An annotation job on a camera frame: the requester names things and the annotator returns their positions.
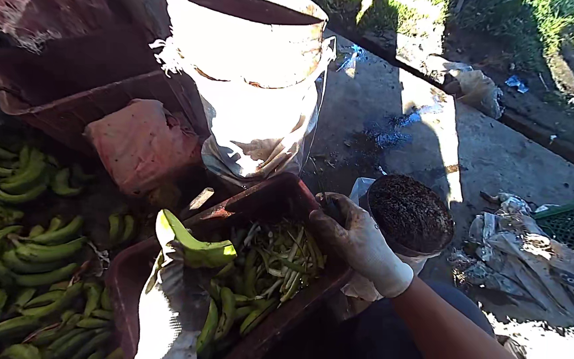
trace container of dark seeds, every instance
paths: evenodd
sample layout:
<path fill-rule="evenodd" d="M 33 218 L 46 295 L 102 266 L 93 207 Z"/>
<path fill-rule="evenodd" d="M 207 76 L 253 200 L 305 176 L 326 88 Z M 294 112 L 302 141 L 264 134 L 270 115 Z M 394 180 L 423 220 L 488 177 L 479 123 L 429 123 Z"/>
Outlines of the container of dark seeds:
<path fill-rule="evenodd" d="M 361 205 L 371 213 L 389 247 L 398 255 L 423 259 L 420 270 L 426 258 L 439 255 L 451 243 L 453 220 L 446 205 L 415 179 L 382 176 L 365 197 Z"/>

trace grass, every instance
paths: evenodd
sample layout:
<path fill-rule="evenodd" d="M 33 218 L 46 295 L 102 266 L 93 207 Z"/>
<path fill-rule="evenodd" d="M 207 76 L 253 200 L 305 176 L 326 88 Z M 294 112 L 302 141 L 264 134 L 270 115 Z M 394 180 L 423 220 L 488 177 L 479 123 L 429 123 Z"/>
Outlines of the grass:
<path fill-rule="evenodd" d="M 562 42 L 574 45 L 574 0 L 468 0 L 451 20 L 501 38 L 531 71 L 541 71 L 539 58 L 558 53 Z"/>
<path fill-rule="evenodd" d="M 426 17 L 395 0 L 317 0 L 316 3 L 343 26 L 359 33 L 395 30 L 417 36 L 420 34 L 414 24 Z"/>
<path fill-rule="evenodd" d="M 395 30 L 421 36 L 415 22 L 426 15 L 396 0 L 317 0 L 343 26 L 358 31 Z M 515 55 L 521 69 L 543 71 L 545 58 L 559 51 L 562 42 L 574 45 L 574 0 L 467 0 L 453 15 L 457 0 L 431 0 L 442 5 L 438 22 L 453 21 L 459 28 L 498 37 Z"/>

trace plantain peel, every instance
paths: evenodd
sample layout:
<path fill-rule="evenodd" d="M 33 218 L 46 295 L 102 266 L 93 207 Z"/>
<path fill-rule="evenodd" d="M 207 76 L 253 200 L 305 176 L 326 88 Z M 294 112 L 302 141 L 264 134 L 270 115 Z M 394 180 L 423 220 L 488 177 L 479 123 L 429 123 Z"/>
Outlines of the plantain peel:
<path fill-rule="evenodd" d="M 231 241 L 198 241 L 167 209 L 159 211 L 156 217 L 156 237 L 166 259 L 174 252 L 174 247 L 180 244 L 183 248 L 184 264 L 190 268 L 216 268 L 236 258 L 236 250 Z"/>

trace pants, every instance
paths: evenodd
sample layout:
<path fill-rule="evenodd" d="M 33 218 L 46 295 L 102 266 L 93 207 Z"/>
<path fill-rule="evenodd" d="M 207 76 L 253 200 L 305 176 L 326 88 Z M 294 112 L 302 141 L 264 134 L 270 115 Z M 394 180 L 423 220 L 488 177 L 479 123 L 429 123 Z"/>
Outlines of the pants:
<path fill-rule="evenodd" d="M 458 289 L 440 283 L 427 283 L 442 299 L 466 315 L 495 338 L 493 328 L 482 311 Z M 395 313 L 390 299 L 381 299 L 365 311 L 340 325 L 339 348 L 348 358 L 422 358 L 411 333 Z"/>

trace work glove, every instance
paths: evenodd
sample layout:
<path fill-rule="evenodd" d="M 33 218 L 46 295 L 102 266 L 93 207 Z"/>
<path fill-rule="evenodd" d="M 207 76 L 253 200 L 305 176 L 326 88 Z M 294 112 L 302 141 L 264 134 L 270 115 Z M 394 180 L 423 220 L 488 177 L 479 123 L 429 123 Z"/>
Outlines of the work glove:
<path fill-rule="evenodd" d="M 318 235 L 336 247 L 349 265 L 387 298 L 402 294 L 413 280 L 413 270 L 389 248 L 376 221 L 345 195 L 326 192 L 339 209 L 342 225 L 320 209 L 309 214 Z M 316 195 L 322 199 L 322 193 Z"/>

